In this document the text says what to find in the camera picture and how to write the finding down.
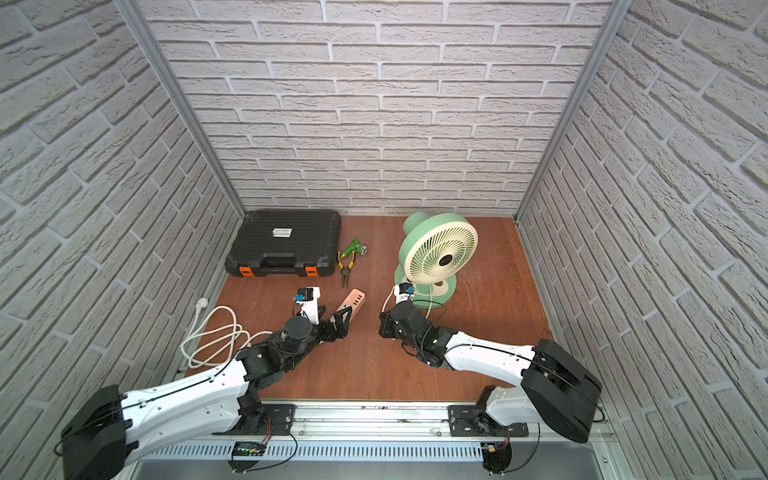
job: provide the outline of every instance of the brick wallpaper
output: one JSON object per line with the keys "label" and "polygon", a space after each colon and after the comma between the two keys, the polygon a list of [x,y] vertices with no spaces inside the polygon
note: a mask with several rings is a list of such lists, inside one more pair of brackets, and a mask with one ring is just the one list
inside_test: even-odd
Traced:
{"label": "brick wallpaper", "polygon": [[246,208],[510,216],[609,4],[141,5]]}
{"label": "brick wallpaper", "polygon": [[638,478],[768,472],[767,5],[635,0],[521,220]]}
{"label": "brick wallpaper", "polygon": [[237,218],[111,2],[0,2],[0,477],[159,382]]}

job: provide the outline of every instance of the white power cable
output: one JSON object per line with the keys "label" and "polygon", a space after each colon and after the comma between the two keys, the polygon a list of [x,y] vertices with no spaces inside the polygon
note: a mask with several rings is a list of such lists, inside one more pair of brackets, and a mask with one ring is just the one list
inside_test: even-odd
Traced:
{"label": "white power cable", "polygon": [[383,312],[384,310],[386,310],[386,304],[387,304],[387,303],[389,303],[389,299],[391,299],[391,298],[392,298],[392,295],[394,295],[394,294],[395,294],[395,288],[397,288],[397,285],[395,285],[394,287],[392,287],[392,289],[389,291],[389,296],[388,296],[388,297],[386,297],[386,300],[384,300],[384,305],[382,306],[382,312]]}
{"label": "white power cable", "polygon": [[[267,334],[273,333],[273,332],[270,332],[269,330],[264,330],[262,332],[254,333],[253,335],[251,335],[250,332],[248,332],[248,330],[244,329],[243,326],[240,325],[237,322],[237,315],[235,315],[234,310],[232,310],[230,307],[228,307],[226,305],[219,305],[216,308],[214,308],[213,310],[211,310],[210,313],[208,313],[208,315],[205,317],[205,320],[198,326],[197,325],[197,319],[200,316],[200,312],[208,304],[207,300],[205,300],[205,301],[203,301],[203,300],[205,300],[205,299],[200,299],[200,300],[197,301],[197,303],[195,303],[194,321],[192,322],[193,329],[190,332],[190,334],[187,336],[187,338],[184,339],[184,341],[181,343],[181,345],[179,345],[179,349],[181,350],[181,355],[183,355],[184,358],[187,359],[187,367],[189,367],[191,369],[197,369],[197,368],[200,368],[201,366],[219,366],[219,365],[223,365],[224,363],[227,363],[227,362],[230,361],[230,359],[232,358],[232,355],[234,355],[234,353],[237,350],[242,349],[245,346],[250,346],[250,341],[253,340],[254,338],[258,337],[259,335],[267,335]],[[227,312],[232,314],[232,325],[231,326],[229,326],[229,325],[220,326],[219,328],[213,329],[210,332],[201,332],[201,330],[204,329],[205,326],[208,324],[208,320],[212,317],[212,315],[217,310],[226,310]],[[218,333],[221,330],[225,330],[225,329],[229,329],[229,328],[232,329],[231,332],[229,332],[226,335],[223,335],[223,336],[221,336],[221,337],[219,337],[219,338],[217,338],[217,339],[215,339],[215,340],[213,340],[211,342],[208,342],[205,345],[198,346],[197,349],[194,352],[192,352],[192,353],[187,353],[186,349],[184,348],[189,342],[191,342],[193,340],[201,339],[201,338],[203,338],[206,335],[210,335],[212,333]],[[243,342],[243,345],[241,345],[239,349],[235,349],[235,341],[237,340],[237,337],[239,337],[241,335],[245,335],[246,340],[245,340],[245,342]],[[224,343],[224,345],[221,348],[219,348],[213,355],[209,356],[205,360],[197,360],[197,359],[194,358],[195,356],[197,356],[198,353],[202,352],[204,349],[208,348],[209,346],[215,345],[215,344],[217,344],[219,342],[222,342],[224,340],[227,340],[227,342]],[[230,352],[229,352],[229,355],[227,356],[227,359],[225,359],[221,363],[213,363],[213,362],[211,362],[211,360],[216,358],[216,356],[219,353],[222,353],[227,347],[229,347],[229,349],[230,349]]]}

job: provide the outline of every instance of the wooden board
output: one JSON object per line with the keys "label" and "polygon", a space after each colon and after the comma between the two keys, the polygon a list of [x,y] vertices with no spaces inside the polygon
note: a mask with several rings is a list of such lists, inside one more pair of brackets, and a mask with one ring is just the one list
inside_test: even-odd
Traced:
{"label": "wooden board", "polygon": [[[406,355],[399,342],[379,336],[379,313],[394,284],[398,252],[405,238],[404,219],[343,218],[340,244],[346,247],[352,237],[359,237],[369,248],[367,255],[357,257],[349,289],[342,290],[338,268],[332,276],[316,279],[291,275],[227,279],[218,304],[232,307],[238,321],[251,333],[281,328],[291,316],[297,288],[319,286],[320,304],[329,310],[341,304],[352,288],[366,294],[366,303],[346,339],[317,346],[296,370],[262,390],[262,398],[474,401],[486,385],[504,385],[473,372],[432,369]],[[478,249],[458,272],[456,292],[445,314],[438,308],[430,314],[431,319],[437,326],[450,326],[500,343],[535,345],[540,338],[551,339],[512,219],[469,220],[478,231]],[[228,323],[229,314],[219,311],[207,329]]]}

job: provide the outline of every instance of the black toolbox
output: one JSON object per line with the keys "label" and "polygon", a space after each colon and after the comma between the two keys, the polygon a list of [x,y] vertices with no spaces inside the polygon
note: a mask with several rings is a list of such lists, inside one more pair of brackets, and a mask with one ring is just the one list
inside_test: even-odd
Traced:
{"label": "black toolbox", "polygon": [[255,210],[237,231],[224,268],[233,276],[333,275],[341,215],[334,210]]}

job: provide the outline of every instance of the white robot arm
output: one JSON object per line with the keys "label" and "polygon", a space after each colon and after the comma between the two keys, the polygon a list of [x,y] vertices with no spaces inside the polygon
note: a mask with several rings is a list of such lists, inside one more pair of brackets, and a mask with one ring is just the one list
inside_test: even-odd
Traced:
{"label": "white robot arm", "polygon": [[514,346],[433,326],[409,299],[410,283],[395,287],[398,303],[379,317],[379,335],[398,339],[432,368],[466,370],[515,387],[486,387],[475,405],[480,431],[519,422],[544,422],[565,438],[588,440],[602,384],[551,340]]}
{"label": "white robot arm", "polygon": [[67,480],[109,480],[163,447],[215,432],[255,432],[266,421],[258,392],[281,380],[316,346],[343,339],[365,296],[353,290],[330,319],[319,319],[319,288],[299,289],[300,314],[227,363],[154,388],[91,396],[61,432]]}

